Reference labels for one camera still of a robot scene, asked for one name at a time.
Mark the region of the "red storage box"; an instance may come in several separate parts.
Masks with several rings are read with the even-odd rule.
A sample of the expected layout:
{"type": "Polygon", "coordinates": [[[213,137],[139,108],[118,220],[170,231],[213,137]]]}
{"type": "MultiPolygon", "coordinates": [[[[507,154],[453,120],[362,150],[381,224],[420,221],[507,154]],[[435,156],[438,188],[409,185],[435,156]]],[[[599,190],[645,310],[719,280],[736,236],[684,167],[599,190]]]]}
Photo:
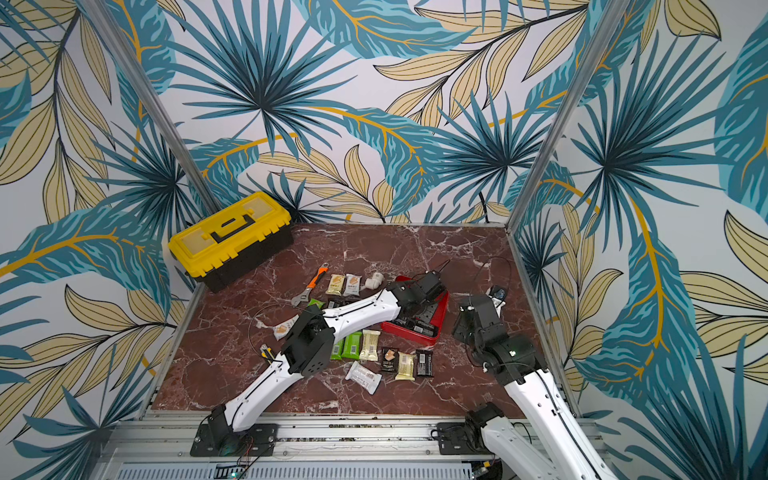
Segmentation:
{"type": "MultiPolygon", "coordinates": [[[[394,282],[418,278],[398,276],[394,282]]],[[[449,298],[449,292],[446,290],[434,303],[427,305],[418,314],[408,318],[398,318],[397,316],[394,320],[382,323],[381,329],[403,339],[432,347],[440,337],[449,298]]]]}

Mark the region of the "white drycake packet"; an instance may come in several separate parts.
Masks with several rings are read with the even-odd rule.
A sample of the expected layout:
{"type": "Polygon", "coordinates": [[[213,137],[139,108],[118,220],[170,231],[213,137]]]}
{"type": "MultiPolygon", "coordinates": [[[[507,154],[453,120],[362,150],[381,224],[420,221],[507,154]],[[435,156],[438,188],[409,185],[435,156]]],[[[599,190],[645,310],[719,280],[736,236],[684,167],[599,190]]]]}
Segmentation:
{"type": "Polygon", "coordinates": [[[276,340],[283,339],[291,330],[291,328],[294,326],[296,321],[298,320],[298,316],[294,315],[293,317],[289,318],[288,320],[278,324],[273,328],[273,334],[276,340]]]}
{"type": "Polygon", "coordinates": [[[354,274],[345,275],[345,285],[343,295],[345,297],[353,297],[360,295],[361,288],[361,276],[354,274]]]}

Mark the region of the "cream cookie packet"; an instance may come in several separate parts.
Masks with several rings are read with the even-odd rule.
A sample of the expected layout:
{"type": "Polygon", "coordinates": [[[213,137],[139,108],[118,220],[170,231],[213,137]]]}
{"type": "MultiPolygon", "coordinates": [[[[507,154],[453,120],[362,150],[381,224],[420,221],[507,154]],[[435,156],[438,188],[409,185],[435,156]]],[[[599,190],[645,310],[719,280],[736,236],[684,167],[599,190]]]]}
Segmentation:
{"type": "Polygon", "coordinates": [[[395,379],[398,381],[414,381],[416,356],[414,354],[407,354],[400,352],[398,354],[397,373],[395,379]]]}
{"type": "Polygon", "coordinates": [[[340,296],[343,293],[346,276],[343,274],[332,274],[326,294],[329,296],[340,296]]]}
{"type": "Polygon", "coordinates": [[[378,361],[378,341],[381,332],[378,330],[364,329],[362,331],[362,347],[359,354],[361,361],[378,361]]]}

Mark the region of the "white cookie packet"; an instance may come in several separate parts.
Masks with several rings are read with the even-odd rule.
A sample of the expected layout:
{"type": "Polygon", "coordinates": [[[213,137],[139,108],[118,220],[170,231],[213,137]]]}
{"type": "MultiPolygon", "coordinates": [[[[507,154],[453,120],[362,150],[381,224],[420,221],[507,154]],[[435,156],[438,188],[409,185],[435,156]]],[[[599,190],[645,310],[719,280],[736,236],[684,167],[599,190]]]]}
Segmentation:
{"type": "Polygon", "coordinates": [[[370,395],[373,395],[380,385],[382,375],[374,373],[367,367],[355,361],[351,364],[345,379],[357,383],[370,395]]]}

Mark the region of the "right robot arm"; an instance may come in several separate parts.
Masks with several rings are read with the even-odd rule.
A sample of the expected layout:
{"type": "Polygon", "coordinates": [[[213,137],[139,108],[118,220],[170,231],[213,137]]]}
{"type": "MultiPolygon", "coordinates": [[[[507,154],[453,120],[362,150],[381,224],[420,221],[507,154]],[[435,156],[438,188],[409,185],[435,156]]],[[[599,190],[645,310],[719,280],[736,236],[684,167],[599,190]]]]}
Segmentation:
{"type": "Polygon", "coordinates": [[[543,355],[529,337],[507,331],[502,307],[503,301],[494,295],[467,298],[459,306],[452,335],[504,388],[544,450],[523,437],[493,403],[466,414],[467,438],[519,479],[615,479],[572,414],[543,355]]]}

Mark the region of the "white plastic pipe elbow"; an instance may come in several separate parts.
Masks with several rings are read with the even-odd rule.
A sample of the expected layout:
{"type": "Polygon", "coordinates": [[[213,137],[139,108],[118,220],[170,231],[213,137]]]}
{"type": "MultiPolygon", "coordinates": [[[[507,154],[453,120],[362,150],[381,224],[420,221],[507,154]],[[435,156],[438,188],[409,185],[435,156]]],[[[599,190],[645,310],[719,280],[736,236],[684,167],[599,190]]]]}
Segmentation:
{"type": "Polygon", "coordinates": [[[381,272],[374,272],[365,281],[365,288],[368,290],[376,290],[382,286],[385,281],[385,277],[381,272]]]}

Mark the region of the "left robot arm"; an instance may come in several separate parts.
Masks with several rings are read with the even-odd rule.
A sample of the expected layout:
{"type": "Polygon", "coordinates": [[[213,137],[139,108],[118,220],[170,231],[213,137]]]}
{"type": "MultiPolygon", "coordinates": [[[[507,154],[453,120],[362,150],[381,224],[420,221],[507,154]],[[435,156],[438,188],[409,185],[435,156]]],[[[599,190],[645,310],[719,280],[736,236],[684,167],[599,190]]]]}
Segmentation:
{"type": "Polygon", "coordinates": [[[233,452],[282,393],[327,367],[336,343],[373,325],[417,313],[445,291],[439,274],[430,271],[415,280],[393,282],[372,296],[341,307],[305,308],[267,368],[242,393],[214,408],[207,417],[198,433],[212,441],[206,451],[233,452]]]}

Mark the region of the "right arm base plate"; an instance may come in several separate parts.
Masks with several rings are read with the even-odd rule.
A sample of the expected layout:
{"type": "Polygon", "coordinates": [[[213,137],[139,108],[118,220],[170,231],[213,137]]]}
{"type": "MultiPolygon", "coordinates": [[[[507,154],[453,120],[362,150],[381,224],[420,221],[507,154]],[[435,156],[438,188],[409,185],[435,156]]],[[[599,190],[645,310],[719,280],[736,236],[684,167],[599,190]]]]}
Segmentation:
{"type": "Polygon", "coordinates": [[[479,427],[467,423],[442,422],[430,432],[430,438],[437,441],[441,455],[489,454],[484,446],[479,427]]]}

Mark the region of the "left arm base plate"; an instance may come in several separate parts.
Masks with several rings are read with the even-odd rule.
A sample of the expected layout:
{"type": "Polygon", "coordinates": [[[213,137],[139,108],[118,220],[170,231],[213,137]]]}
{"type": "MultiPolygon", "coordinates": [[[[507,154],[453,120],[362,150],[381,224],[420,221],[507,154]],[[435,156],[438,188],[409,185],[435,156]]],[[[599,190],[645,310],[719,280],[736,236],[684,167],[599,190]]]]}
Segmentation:
{"type": "Polygon", "coordinates": [[[198,427],[190,449],[192,457],[239,457],[273,454],[277,424],[255,424],[245,432],[218,431],[208,423],[198,427]]]}

